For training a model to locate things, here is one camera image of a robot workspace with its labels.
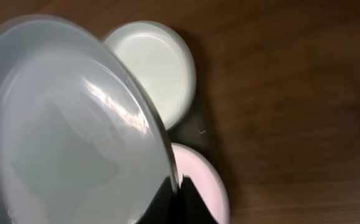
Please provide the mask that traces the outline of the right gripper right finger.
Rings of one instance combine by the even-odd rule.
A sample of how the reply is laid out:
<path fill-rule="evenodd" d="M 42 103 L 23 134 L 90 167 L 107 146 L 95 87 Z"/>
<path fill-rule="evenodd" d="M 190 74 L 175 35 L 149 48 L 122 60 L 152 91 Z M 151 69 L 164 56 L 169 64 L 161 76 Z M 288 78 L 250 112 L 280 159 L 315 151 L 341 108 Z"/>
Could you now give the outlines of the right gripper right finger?
<path fill-rule="evenodd" d="M 189 177 L 183 177 L 180 186 L 177 223 L 218 224 Z"/>

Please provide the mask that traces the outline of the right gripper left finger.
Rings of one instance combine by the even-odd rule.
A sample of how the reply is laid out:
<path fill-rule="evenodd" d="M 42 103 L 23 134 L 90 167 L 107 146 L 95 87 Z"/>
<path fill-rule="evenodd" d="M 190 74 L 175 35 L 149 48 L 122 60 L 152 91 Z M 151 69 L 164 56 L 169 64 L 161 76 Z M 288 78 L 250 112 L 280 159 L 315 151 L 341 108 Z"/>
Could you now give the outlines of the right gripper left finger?
<path fill-rule="evenodd" d="M 145 213 L 136 222 L 137 224 L 170 224 L 175 223 L 173 214 L 174 192 L 170 177 L 160 185 L 156 195 L 147 207 Z"/>

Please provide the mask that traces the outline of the white plate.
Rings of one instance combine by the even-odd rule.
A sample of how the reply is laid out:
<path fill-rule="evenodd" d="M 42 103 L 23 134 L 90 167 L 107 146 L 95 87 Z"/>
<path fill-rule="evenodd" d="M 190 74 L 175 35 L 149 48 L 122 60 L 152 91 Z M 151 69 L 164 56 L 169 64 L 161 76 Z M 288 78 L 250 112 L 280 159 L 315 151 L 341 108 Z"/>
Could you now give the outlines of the white plate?
<path fill-rule="evenodd" d="M 230 223 L 227 191 L 213 165 L 199 152 L 179 143 L 173 143 L 178 181 L 188 177 L 194 183 L 207 209 L 219 224 Z"/>
<path fill-rule="evenodd" d="M 136 223 L 175 172 L 152 102 L 94 35 L 0 25 L 0 223 Z"/>
<path fill-rule="evenodd" d="M 158 22 L 136 21 L 118 27 L 104 43 L 142 85 L 165 128 L 179 123 L 196 92 L 195 62 L 180 35 Z"/>

